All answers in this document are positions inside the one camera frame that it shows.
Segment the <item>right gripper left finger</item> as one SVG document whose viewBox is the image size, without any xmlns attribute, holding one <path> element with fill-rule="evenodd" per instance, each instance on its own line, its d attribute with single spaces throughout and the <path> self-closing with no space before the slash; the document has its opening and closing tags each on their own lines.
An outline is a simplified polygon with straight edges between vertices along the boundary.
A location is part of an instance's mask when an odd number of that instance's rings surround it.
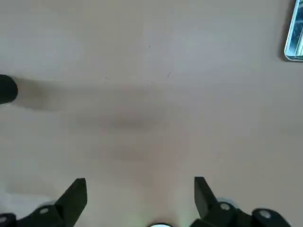
<svg viewBox="0 0 303 227">
<path fill-rule="evenodd" d="M 14 213 L 1 213 L 2 227 L 73 227 L 88 202 L 87 182 L 77 178 L 54 204 L 35 209 L 24 218 Z"/>
</svg>

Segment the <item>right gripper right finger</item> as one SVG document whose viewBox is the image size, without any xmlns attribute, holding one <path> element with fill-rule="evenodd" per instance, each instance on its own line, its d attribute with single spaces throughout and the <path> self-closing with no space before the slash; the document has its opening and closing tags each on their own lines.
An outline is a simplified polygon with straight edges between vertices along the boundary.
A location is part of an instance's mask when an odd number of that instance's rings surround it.
<svg viewBox="0 0 303 227">
<path fill-rule="evenodd" d="M 204 177 L 194 178 L 194 199 L 200 218 L 191 227 L 290 227 L 278 212 L 258 208 L 251 214 L 231 203 L 218 201 Z"/>
</svg>

